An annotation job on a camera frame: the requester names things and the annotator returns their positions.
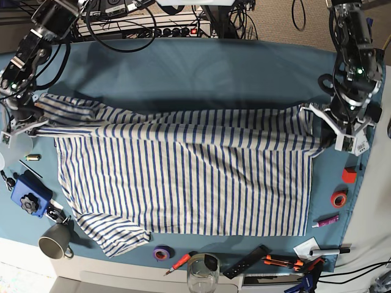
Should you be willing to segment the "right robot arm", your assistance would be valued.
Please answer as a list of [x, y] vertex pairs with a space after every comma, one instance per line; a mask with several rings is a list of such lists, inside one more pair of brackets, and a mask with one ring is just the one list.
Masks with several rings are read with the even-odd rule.
[[[47, 119], [33, 102], [34, 92], [52, 87], [64, 72], [70, 55], [67, 35], [81, 17], [88, 1], [43, 1], [33, 14], [34, 27], [20, 41], [9, 64], [1, 71], [1, 106], [9, 121], [4, 123], [3, 133], [8, 137], [38, 128]], [[37, 85], [37, 78], [43, 72], [37, 68], [51, 63], [53, 43], [65, 41], [66, 50], [59, 71], [44, 85]]]

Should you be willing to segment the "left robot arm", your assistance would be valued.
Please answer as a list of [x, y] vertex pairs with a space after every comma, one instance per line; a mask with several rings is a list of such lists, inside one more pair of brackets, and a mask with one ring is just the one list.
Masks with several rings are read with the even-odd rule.
[[318, 78], [331, 101], [319, 106], [303, 104], [322, 119], [321, 143], [355, 156], [369, 150], [367, 126], [376, 126], [382, 114], [371, 99], [382, 85], [382, 52], [373, 46], [371, 24], [361, 1], [327, 1], [329, 32], [337, 56], [332, 74]]

